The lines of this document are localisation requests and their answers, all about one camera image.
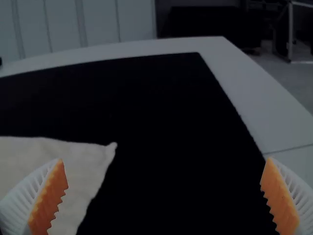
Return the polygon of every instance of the metal frame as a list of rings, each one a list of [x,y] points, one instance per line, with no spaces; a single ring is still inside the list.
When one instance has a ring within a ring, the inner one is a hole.
[[[294,61],[292,60],[292,56],[293,56],[293,39],[294,39],[294,18],[293,18],[293,7],[294,6],[303,6],[303,7],[308,7],[308,8],[313,8],[313,4],[308,4],[308,3],[302,3],[302,2],[297,2],[297,1],[289,1],[288,4],[285,6],[285,8],[283,9],[282,13],[280,14],[280,16],[277,18],[277,21],[279,21],[282,16],[286,13],[286,10],[288,10],[288,14],[289,14],[289,35],[288,35],[288,55],[287,56],[283,56],[281,54],[279,54],[276,50],[276,29],[274,29],[273,31],[273,41],[272,41],[272,50],[273,53],[285,60],[287,60],[290,63],[294,63],[294,64],[313,64],[313,58],[312,60],[309,61]]]

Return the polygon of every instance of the towel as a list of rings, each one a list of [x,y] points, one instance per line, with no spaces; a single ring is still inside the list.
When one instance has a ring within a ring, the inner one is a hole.
[[[62,158],[68,189],[48,233],[74,235],[104,180],[116,147],[116,143],[101,146],[46,138],[0,137],[0,198],[38,167]]]

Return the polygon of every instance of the table surface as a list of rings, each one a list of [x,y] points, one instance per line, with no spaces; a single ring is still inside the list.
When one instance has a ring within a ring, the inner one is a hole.
[[[62,51],[5,64],[0,77],[90,61],[184,52],[201,54],[263,154],[313,144],[311,114],[223,37],[136,41]]]

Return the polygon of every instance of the black foam surface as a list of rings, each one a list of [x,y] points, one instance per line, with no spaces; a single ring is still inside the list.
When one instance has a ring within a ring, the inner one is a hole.
[[[262,154],[197,53],[3,78],[0,112],[2,136],[118,143],[77,234],[276,234]]]

